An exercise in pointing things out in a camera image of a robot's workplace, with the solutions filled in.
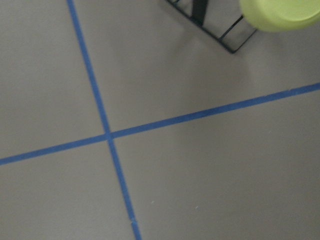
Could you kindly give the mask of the yellow cup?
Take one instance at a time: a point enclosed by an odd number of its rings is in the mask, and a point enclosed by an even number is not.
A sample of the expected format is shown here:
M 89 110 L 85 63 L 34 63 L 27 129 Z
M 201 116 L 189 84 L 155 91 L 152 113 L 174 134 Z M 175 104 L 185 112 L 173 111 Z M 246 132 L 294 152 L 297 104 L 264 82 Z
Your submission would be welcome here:
M 240 0 L 245 20 L 264 32 L 307 28 L 320 21 L 318 0 Z

